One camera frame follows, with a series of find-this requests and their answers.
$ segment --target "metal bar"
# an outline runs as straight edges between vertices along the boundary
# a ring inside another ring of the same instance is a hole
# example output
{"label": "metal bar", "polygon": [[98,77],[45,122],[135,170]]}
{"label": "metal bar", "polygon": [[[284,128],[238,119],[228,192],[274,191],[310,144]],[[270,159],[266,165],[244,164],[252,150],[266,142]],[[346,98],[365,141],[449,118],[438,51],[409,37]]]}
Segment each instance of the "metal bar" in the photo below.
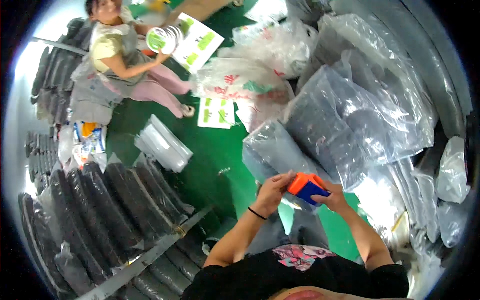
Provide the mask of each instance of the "metal bar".
{"label": "metal bar", "polygon": [[[212,209],[212,205],[202,209],[190,219],[185,221],[181,225],[181,228],[185,232],[189,231],[195,224],[198,223],[198,221],[200,221],[200,219],[202,219]],[[181,237],[182,236],[179,232],[161,237],[152,249],[142,254],[142,256],[140,256],[132,264],[125,267],[120,272],[116,273],[114,276],[109,278],[107,281],[105,281],[98,287],[78,297],[76,300],[104,300],[112,296],[117,290],[119,290],[119,288],[130,282],[130,280],[135,276],[138,276],[145,268],[147,268],[153,261],[155,261],[159,256],[161,256],[163,252],[170,248]]]}
{"label": "metal bar", "polygon": [[78,54],[81,54],[81,55],[88,54],[88,51],[85,51],[83,49],[80,49],[80,48],[77,48],[77,47],[74,47],[74,46],[70,46],[70,45],[66,45],[66,44],[63,44],[63,43],[59,43],[59,42],[50,41],[48,39],[35,37],[35,36],[32,37],[32,42],[42,42],[42,43],[49,44],[49,45],[52,45],[52,46],[57,47],[57,48],[61,48],[61,49],[65,49],[65,50],[68,50],[68,51],[71,51],[71,52],[78,53]]}

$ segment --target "bundled black fabric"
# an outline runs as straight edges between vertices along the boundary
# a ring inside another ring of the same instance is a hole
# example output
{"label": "bundled black fabric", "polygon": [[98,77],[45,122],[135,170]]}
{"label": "bundled black fabric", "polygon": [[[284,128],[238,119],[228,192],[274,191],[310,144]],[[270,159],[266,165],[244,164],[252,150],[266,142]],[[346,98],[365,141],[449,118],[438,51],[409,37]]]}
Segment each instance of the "bundled black fabric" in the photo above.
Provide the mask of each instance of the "bundled black fabric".
{"label": "bundled black fabric", "polygon": [[148,271],[178,295],[183,294],[183,291],[190,285],[190,281],[185,278],[165,255],[157,258],[148,267]]}
{"label": "bundled black fabric", "polygon": [[175,300],[179,296],[172,293],[164,284],[155,279],[147,270],[133,279],[135,287],[150,300]]}
{"label": "bundled black fabric", "polygon": [[167,214],[167,216],[175,225],[180,225],[182,222],[188,219],[186,215],[182,214],[173,205],[172,201],[170,201],[168,198],[168,195],[158,185],[148,166],[146,166],[144,163],[137,163],[137,166],[134,169],[146,187],[148,193],[152,196],[156,205],[158,205],[158,207]]}
{"label": "bundled black fabric", "polygon": [[72,192],[63,171],[53,171],[50,180],[52,205],[65,240],[70,243],[73,252],[78,255],[93,282],[101,284],[112,276],[111,270],[75,210]]}
{"label": "bundled black fabric", "polygon": [[202,242],[206,237],[201,237],[195,234],[193,228],[187,235],[178,240],[175,245],[185,253],[197,266],[200,268],[205,264],[207,256],[202,251]]}
{"label": "bundled black fabric", "polygon": [[148,297],[142,294],[136,287],[125,287],[117,294],[118,300],[148,300]]}
{"label": "bundled black fabric", "polygon": [[137,181],[122,163],[107,164],[105,177],[127,215],[146,239],[157,240],[165,233],[165,228],[150,210],[149,201],[145,199]]}
{"label": "bundled black fabric", "polygon": [[165,255],[190,281],[193,281],[195,275],[200,271],[200,268],[175,245],[165,251]]}
{"label": "bundled black fabric", "polygon": [[[39,217],[35,216],[35,210],[39,210],[39,216],[41,215],[41,205],[36,203],[34,208],[34,203],[32,197],[27,193],[21,193],[18,195],[18,204],[20,208],[20,216],[22,226],[27,238],[28,246],[32,251],[35,263],[40,269],[40,275],[46,279],[48,289],[59,299],[68,299],[73,296],[72,290],[67,282],[63,279],[62,275],[58,272],[57,267],[53,261],[55,254],[52,252],[46,252],[43,242],[46,242],[48,247],[55,248],[55,243],[51,240],[47,226],[45,225],[44,220],[42,221]],[[43,223],[43,226],[38,225],[38,228],[45,229],[45,231],[40,230],[40,234],[36,231],[35,223]]]}
{"label": "bundled black fabric", "polygon": [[167,194],[168,198],[172,201],[173,205],[175,205],[177,210],[181,212],[183,211],[188,216],[192,216],[193,211],[195,210],[194,207],[189,204],[185,204],[182,200],[180,200],[180,197],[165,180],[165,177],[163,177],[161,171],[155,165],[154,161],[145,158],[145,163],[150,168],[150,171],[152,172],[155,181],[158,183],[160,188]]}
{"label": "bundled black fabric", "polygon": [[95,285],[88,277],[87,271],[84,266],[82,266],[78,257],[70,252],[69,243],[62,243],[61,251],[55,255],[54,260],[63,278],[68,282],[77,296],[81,296],[95,288]]}
{"label": "bundled black fabric", "polygon": [[119,203],[112,197],[98,164],[93,161],[85,163],[83,174],[87,179],[87,186],[94,196],[95,207],[99,208],[100,215],[107,228],[113,233],[115,240],[124,250],[137,245],[142,238],[122,211]]}
{"label": "bundled black fabric", "polygon": [[90,199],[92,198],[92,193],[87,189],[85,179],[82,177],[80,170],[77,168],[70,170],[67,179],[72,187],[72,194],[78,213],[82,217],[95,245],[109,262],[109,266],[117,267],[124,264],[128,259],[127,255],[118,249],[116,241],[109,235],[103,218]]}

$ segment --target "white paper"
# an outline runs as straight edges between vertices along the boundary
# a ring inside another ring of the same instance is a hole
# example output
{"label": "white paper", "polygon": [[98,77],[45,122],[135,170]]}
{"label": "white paper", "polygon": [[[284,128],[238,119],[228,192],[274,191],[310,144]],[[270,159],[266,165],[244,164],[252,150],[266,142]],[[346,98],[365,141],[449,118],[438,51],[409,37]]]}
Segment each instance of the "white paper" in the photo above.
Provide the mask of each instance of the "white paper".
{"label": "white paper", "polygon": [[233,101],[219,98],[201,98],[198,126],[230,129],[235,123]]}

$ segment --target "black plastic-wrapped roll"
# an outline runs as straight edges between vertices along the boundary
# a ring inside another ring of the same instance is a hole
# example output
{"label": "black plastic-wrapped roll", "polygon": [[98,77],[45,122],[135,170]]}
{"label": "black plastic-wrapped roll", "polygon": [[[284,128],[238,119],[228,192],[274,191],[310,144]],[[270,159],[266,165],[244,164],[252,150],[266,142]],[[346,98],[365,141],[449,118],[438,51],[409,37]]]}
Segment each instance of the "black plastic-wrapped roll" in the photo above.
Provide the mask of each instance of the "black plastic-wrapped roll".
{"label": "black plastic-wrapped roll", "polygon": [[206,237],[195,234],[195,230],[190,230],[187,235],[178,240],[175,245],[185,253],[200,268],[205,264],[207,256],[202,251],[202,242]]}
{"label": "black plastic-wrapped roll", "polygon": [[108,263],[96,248],[82,219],[72,205],[72,192],[63,171],[53,171],[50,181],[53,209],[65,240],[70,243],[73,253],[78,255],[93,282],[99,285],[112,276]]}
{"label": "black plastic-wrapped roll", "polygon": [[180,225],[182,222],[188,219],[188,217],[182,214],[168,198],[168,195],[162,190],[158,185],[157,181],[153,177],[152,173],[148,166],[143,162],[137,163],[135,171],[138,174],[138,177],[148,190],[148,193],[152,196],[152,199],[155,201],[156,205],[165,212],[170,220],[176,225]]}
{"label": "black plastic-wrapped roll", "polygon": [[109,262],[109,266],[117,267],[127,262],[127,255],[118,249],[116,241],[109,235],[103,218],[98,213],[98,208],[90,199],[92,194],[86,187],[85,179],[80,170],[77,168],[70,170],[67,179],[72,188],[78,213],[82,217],[95,245]]}
{"label": "black plastic-wrapped roll", "polygon": [[117,294],[118,300],[148,300],[136,287],[125,287]]}
{"label": "black plastic-wrapped roll", "polygon": [[60,253],[55,255],[54,260],[63,278],[77,296],[81,296],[95,288],[78,257],[70,252],[69,243],[62,243]]}
{"label": "black plastic-wrapped roll", "polygon": [[62,275],[58,272],[57,267],[53,261],[52,252],[43,254],[45,252],[45,246],[43,245],[44,240],[46,240],[48,247],[52,246],[49,240],[51,236],[47,234],[47,231],[40,231],[38,234],[36,231],[35,223],[38,221],[35,217],[35,210],[41,209],[40,204],[36,204],[34,208],[34,203],[32,197],[27,193],[21,193],[18,195],[18,204],[20,208],[20,216],[22,226],[25,232],[28,246],[32,251],[35,263],[40,269],[41,276],[46,279],[48,289],[56,295],[59,299],[67,299],[73,296],[72,290],[67,282],[63,279]]}
{"label": "black plastic-wrapped roll", "polygon": [[190,285],[190,281],[164,255],[157,258],[148,267],[148,271],[178,295],[183,294]]}
{"label": "black plastic-wrapped roll", "polygon": [[133,175],[122,163],[107,164],[105,178],[117,200],[123,205],[127,215],[148,240],[157,240],[165,231],[148,207],[148,200],[143,196]]}
{"label": "black plastic-wrapped roll", "polygon": [[133,279],[135,287],[150,300],[176,300],[179,296],[170,291],[167,286],[160,283],[147,270]]}
{"label": "black plastic-wrapped roll", "polygon": [[193,281],[195,275],[200,271],[200,268],[175,245],[165,251],[165,255],[190,281]]}

